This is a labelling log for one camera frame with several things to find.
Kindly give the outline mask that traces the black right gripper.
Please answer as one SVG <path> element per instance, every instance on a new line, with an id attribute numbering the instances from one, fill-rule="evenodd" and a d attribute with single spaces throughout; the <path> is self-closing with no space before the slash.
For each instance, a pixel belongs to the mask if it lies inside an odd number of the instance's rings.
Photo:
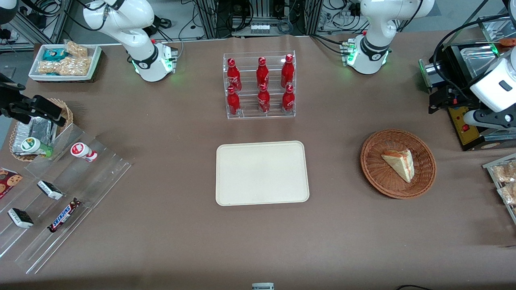
<path id="1" fill-rule="evenodd" d="M 21 102 L 21 91 L 25 86 L 12 81 L 4 74 L 0 74 L 0 110 L 1 115 L 13 118 L 21 123 L 28 124 L 36 116 L 50 120 L 59 127 L 63 127 L 66 119 L 62 116 L 62 108 L 41 95 L 34 96 L 33 102 Z"/>

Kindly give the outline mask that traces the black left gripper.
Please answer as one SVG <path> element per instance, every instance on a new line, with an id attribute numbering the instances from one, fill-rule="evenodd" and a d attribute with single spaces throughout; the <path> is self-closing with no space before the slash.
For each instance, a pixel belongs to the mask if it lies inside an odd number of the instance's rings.
<path id="1" fill-rule="evenodd" d="M 466 107 L 471 111 L 481 109 L 482 103 L 470 89 L 464 89 L 457 95 L 453 93 L 432 93 L 429 95 L 429 114 L 450 106 Z"/>

